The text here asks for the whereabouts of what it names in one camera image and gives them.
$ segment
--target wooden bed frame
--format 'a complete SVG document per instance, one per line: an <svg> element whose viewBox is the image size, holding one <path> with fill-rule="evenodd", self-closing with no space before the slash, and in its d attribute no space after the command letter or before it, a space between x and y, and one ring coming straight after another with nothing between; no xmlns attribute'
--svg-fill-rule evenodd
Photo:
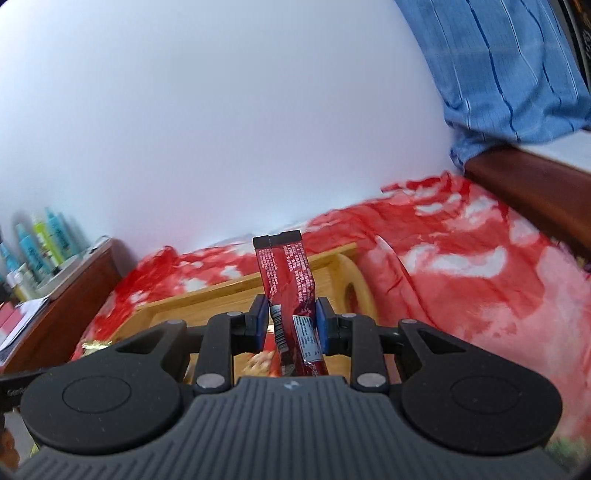
<svg viewBox="0 0 591 480"><path fill-rule="evenodd" d="M591 174L507 146L469 160L466 177L591 260Z"/></svg>

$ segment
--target wooden nightstand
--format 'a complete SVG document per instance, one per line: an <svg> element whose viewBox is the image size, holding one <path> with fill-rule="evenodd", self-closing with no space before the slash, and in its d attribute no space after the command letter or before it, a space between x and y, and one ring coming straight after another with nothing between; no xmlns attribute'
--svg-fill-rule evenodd
<svg viewBox="0 0 591 480"><path fill-rule="evenodd" d="M66 363L84 330L120 280L112 247L109 247L27 327L0 367L0 373L12 374Z"/></svg>

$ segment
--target bottle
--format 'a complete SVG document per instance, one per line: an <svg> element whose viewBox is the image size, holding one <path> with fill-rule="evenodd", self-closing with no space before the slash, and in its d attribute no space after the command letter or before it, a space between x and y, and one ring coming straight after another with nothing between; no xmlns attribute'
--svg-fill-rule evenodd
<svg viewBox="0 0 591 480"><path fill-rule="evenodd" d="M51 276L52 268L45 262L31 235L27 234L21 223L17 225L17 234L22 252L25 254L27 262L37 280L43 281L45 278Z"/></svg>
<svg viewBox="0 0 591 480"><path fill-rule="evenodd" d="M33 274L27 268L26 264L22 264L17 270L11 271L6 276L6 280L20 301L39 298L39 294L35 288Z"/></svg>
<svg viewBox="0 0 591 480"><path fill-rule="evenodd" d="M21 264L14 257L14 255L10 253L10 250L6 245L4 245L4 243L0 244L0 255L2 255L2 258L6 262L6 269L9 273L18 270L21 266Z"/></svg>
<svg viewBox="0 0 591 480"><path fill-rule="evenodd" d="M61 256L60 249L56 247L47 225L36 215L31 216L31 221L33 222L33 231L37 235L37 241L41 247L39 249L41 255L53 268L64 263L64 258Z"/></svg>
<svg viewBox="0 0 591 480"><path fill-rule="evenodd" d="M64 222L49 207L45 209L45 212L47 214L47 225L50 228L55 244L60 249L62 258L67 260L79 254L80 250L67 232Z"/></svg>

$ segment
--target metal screw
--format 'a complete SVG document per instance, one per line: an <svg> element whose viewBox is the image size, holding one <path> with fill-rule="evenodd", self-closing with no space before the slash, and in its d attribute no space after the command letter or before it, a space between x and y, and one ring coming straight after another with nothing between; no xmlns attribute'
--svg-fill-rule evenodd
<svg viewBox="0 0 591 480"><path fill-rule="evenodd" d="M378 388L386 383L386 377L381 374L370 372L358 376L357 383L365 388Z"/></svg>
<svg viewBox="0 0 591 480"><path fill-rule="evenodd" d="M203 374L197 377L196 384L201 388L217 388L221 387L226 382L226 379L220 374Z"/></svg>

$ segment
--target snack package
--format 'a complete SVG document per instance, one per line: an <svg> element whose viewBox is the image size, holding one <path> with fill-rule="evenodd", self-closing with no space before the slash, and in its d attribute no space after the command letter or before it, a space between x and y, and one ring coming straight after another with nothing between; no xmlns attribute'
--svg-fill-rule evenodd
<svg viewBox="0 0 591 480"><path fill-rule="evenodd" d="M252 239L275 330L281 375L327 375L316 334L315 285L298 230Z"/></svg>

